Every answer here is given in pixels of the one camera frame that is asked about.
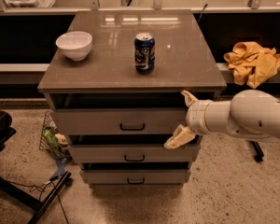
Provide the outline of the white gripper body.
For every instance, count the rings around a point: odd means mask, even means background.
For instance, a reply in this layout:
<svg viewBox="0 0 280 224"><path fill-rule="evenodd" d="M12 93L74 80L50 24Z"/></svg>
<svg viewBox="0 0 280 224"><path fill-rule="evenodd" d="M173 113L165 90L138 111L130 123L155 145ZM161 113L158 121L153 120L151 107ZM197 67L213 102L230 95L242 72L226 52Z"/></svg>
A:
<svg viewBox="0 0 280 224"><path fill-rule="evenodd" d="M211 100L198 100L188 108L186 123L190 129L198 135L206 135L211 133L205 121L205 112L211 103Z"/></svg>

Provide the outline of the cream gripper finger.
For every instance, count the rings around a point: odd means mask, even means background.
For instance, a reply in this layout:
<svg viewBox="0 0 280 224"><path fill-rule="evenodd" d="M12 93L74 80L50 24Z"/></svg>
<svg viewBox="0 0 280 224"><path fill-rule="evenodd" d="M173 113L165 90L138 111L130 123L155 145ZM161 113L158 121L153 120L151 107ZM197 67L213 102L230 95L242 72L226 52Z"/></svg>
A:
<svg viewBox="0 0 280 224"><path fill-rule="evenodd" d="M181 94L184 96L185 105L187 107L190 107L191 105L193 105L195 102L198 101L198 99L189 91L183 90Z"/></svg>
<svg viewBox="0 0 280 224"><path fill-rule="evenodd" d="M189 127L185 127L180 124L163 146L167 149L176 149L184 146L194 138L195 133Z"/></svg>

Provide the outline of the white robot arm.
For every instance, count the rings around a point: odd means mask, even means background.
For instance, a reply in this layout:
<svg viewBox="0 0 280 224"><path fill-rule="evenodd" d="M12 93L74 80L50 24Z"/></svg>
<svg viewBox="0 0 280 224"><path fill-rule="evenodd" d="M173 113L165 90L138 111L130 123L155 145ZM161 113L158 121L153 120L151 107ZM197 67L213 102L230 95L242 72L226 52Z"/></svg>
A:
<svg viewBox="0 0 280 224"><path fill-rule="evenodd" d="M186 126L180 124L164 147L176 149L196 135L224 133L248 141L280 140L280 100L257 90L237 93L229 101L199 100L182 91L188 107Z"/></svg>

